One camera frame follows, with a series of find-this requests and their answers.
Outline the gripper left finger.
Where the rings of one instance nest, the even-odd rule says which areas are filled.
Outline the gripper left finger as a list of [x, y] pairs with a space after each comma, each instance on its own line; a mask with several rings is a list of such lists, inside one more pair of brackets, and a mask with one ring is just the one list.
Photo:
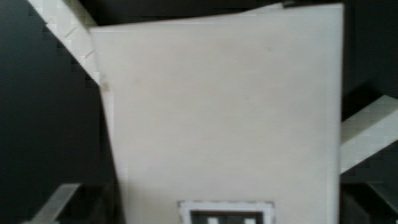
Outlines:
[[116, 224], [116, 199], [109, 185], [63, 184], [22, 224]]

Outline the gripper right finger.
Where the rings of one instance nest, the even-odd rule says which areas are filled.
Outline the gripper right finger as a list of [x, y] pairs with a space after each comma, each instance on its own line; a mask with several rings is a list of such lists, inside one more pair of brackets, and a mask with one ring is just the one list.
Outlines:
[[398, 224], [398, 193], [382, 183], [342, 185], [340, 224]]

